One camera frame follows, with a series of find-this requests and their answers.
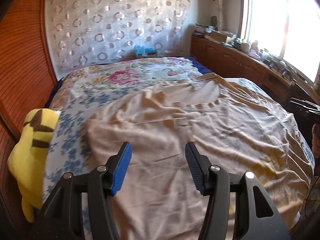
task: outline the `bright window pane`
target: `bright window pane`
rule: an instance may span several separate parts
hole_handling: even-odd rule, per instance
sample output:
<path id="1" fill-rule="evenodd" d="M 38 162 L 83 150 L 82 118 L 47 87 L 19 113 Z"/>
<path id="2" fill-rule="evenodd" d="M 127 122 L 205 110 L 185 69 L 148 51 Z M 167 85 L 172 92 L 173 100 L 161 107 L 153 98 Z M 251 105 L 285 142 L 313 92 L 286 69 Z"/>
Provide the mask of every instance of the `bright window pane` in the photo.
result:
<path id="1" fill-rule="evenodd" d="M 252 0 L 249 42 L 257 40 L 259 49 L 280 55 L 287 20 L 287 0 Z"/>
<path id="2" fill-rule="evenodd" d="M 320 62 L 320 19 L 304 0 L 289 0 L 289 32 L 284 60 L 315 81 Z"/>

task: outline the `silver bolt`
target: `silver bolt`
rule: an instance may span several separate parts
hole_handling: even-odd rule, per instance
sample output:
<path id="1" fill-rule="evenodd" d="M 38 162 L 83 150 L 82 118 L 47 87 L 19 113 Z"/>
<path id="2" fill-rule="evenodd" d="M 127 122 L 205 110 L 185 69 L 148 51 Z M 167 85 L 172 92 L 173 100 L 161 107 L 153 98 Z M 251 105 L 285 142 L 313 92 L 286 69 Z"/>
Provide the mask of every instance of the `silver bolt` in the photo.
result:
<path id="1" fill-rule="evenodd" d="M 63 174 L 63 178 L 64 179 L 70 179 L 72 177 L 72 173 L 71 172 L 67 172 L 65 174 Z"/>
<path id="2" fill-rule="evenodd" d="M 248 178 L 248 179 L 253 179 L 254 178 L 254 174 L 251 172 L 251 171 L 248 171 L 245 173 L 245 176 Z"/>
<path id="3" fill-rule="evenodd" d="M 104 166 L 104 165 L 100 165 L 100 166 L 97 167 L 97 170 L 100 171 L 100 172 L 103 172 L 103 171 L 107 170 L 107 167 Z"/>
<path id="4" fill-rule="evenodd" d="M 218 165 L 212 165 L 212 166 L 210 167 L 210 169 L 211 169 L 212 171 L 220 171 L 220 167 L 219 167 Z"/>

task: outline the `blue floral pattern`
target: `blue floral pattern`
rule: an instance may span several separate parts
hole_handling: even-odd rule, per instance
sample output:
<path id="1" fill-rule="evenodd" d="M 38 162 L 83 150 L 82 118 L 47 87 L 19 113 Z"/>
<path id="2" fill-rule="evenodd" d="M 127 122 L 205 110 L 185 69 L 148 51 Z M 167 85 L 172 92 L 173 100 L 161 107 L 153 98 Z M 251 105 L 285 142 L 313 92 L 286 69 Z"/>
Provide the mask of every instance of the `blue floral pattern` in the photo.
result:
<path id="1" fill-rule="evenodd" d="M 244 78 L 226 79 L 229 82 L 236 82 L 250 90 L 256 91 L 269 97 L 253 82 Z M 100 107 L 113 102 L 128 93 L 141 90 L 150 85 L 137 85 L 114 90 L 98 92 L 92 95 L 78 97 L 62 110 L 60 118 L 48 150 L 46 167 L 43 181 L 43 201 L 47 199 L 55 184 L 65 172 L 72 172 L 74 175 L 90 172 L 94 166 L 90 147 L 85 132 L 85 121 L 95 114 Z M 307 158 L 313 163 L 314 159 L 308 144 L 303 136 L 302 147 Z M 83 218 L 85 238 L 92 239 L 90 223 L 88 218 L 88 202 L 86 194 L 83 196 Z"/>

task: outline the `window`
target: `window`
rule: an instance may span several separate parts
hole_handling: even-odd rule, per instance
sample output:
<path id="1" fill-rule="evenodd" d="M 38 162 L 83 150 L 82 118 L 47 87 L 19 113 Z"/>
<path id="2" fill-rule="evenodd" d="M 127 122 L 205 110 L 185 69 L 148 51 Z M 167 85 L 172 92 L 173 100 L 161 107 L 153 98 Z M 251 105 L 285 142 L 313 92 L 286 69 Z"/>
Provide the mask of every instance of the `window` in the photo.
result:
<path id="1" fill-rule="evenodd" d="M 249 0 L 249 42 L 268 49 L 314 82 L 320 63 L 320 17 L 314 0 Z"/>

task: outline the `stuffed animal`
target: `stuffed animal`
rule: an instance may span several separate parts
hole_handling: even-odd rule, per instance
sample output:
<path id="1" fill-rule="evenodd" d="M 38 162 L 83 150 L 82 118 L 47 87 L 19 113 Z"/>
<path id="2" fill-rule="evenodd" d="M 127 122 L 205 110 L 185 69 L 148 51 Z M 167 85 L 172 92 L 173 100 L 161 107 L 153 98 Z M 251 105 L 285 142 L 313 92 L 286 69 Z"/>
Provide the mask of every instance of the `stuffed animal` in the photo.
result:
<path id="1" fill-rule="evenodd" d="M 18 182 L 22 195 L 22 211 L 33 223 L 33 207 L 42 207 L 42 181 L 45 159 L 59 114 L 43 108 L 30 111 L 24 123 L 19 142 L 13 148 L 8 167 Z"/>

